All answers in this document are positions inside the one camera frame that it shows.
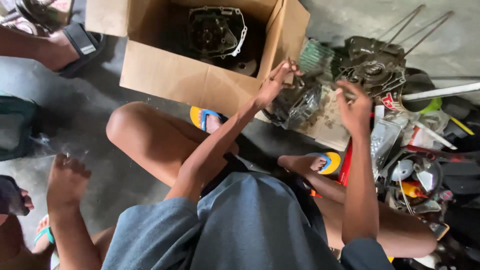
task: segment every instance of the cardboard box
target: cardboard box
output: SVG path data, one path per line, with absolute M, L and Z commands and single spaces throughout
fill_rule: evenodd
M 88 0 L 85 26 L 89 31 L 128 37 L 120 86 L 226 115 L 245 104 L 283 59 L 298 58 L 310 18 L 298 0 L 172 2 L 192 8 L 240 8 L 262 22 L 266 41 L 257 78 L 153 47 L 160 26 L 173 20 L 169 0 Z

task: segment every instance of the wire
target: wire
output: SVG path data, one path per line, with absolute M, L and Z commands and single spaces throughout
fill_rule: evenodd
M 405 205 L 407 206 L 407 209 L 408 209 L 410 215 L 413 215 L 413 211 L 412 211 L 412 208 L 410 207 L 410 203 L 407 201 L 407 196 L 405 195 L 405 192 L 403 191 L 402 176 L 400 174 L 400 161 L 398 162 L 397 175 L 398 175 L 398 180 L 400 182 L 400 189 L 402 190 L 403 200 L 405 201 Z

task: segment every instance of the white pipe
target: white pipe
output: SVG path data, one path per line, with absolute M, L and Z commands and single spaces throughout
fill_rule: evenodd
M 480 82 L 472 83 L 468 85 L 462 85 L 462 86 L 453 86 L 453 87 L 447 87 L 442 89 L 435 89 L 435 90 L 425 91 L 425 92 L 416 93 L 416 94 L 403 95 L 402 101 L 411 102 L 411 101 L 419 101 L 419 100 L 425 100 L 425 99 L 431 99 L 431 98 L 441 98 L 441 97 L 466 94 L 469 92 L 474 92 L 479 90 L 480 90 Z

